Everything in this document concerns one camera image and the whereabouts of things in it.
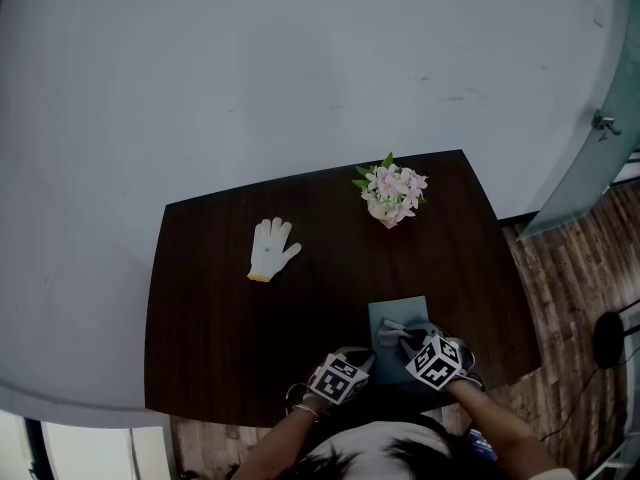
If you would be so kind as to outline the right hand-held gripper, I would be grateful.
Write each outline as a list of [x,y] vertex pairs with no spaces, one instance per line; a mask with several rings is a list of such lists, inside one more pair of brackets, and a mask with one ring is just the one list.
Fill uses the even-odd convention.
[[[406,371],[416,380],[440,391],[454,381],[470,380],[476,364],[475,355],[460,340],[441,335],[441,329],[431,322],[406,328],[411,336],[400,337],[399,345],[407,357]],[[419,342],[425,342],[419,350]]]

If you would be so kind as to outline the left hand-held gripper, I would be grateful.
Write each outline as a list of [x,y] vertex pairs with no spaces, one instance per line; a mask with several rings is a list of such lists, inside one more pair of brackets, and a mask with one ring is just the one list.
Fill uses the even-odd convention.
[[309,390],[334,405],[349,402],[368,383],[375,360],[376,354],[368,348],[341,347],[316,368]]

